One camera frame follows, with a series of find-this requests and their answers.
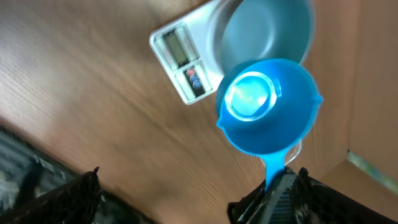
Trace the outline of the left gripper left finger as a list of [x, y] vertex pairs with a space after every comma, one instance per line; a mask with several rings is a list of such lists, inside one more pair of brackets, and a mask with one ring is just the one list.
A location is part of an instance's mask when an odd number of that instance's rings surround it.
[[1, 224], [91, 224], [103, 190], [99, 168], [79, 176], [1, 216]]

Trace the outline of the blue plastic measuring scoop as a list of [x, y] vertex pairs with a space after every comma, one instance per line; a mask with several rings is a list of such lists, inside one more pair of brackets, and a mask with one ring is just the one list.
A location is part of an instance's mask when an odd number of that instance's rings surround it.
[[222, 79], [216, 125], [236, 149], [264, 161], [269, 189], [284, 172], [287, 153], [312, 129], [322, 103], [316, 81], [299, 63], [249, 60]]

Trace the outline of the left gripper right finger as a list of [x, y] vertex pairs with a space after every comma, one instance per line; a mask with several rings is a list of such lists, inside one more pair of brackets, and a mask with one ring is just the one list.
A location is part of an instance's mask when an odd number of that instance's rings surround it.
[[262, 182], [238, 202], [228, 204], [232, 224], [395, 223], [309, 176], [286, 167], [270, 185]]

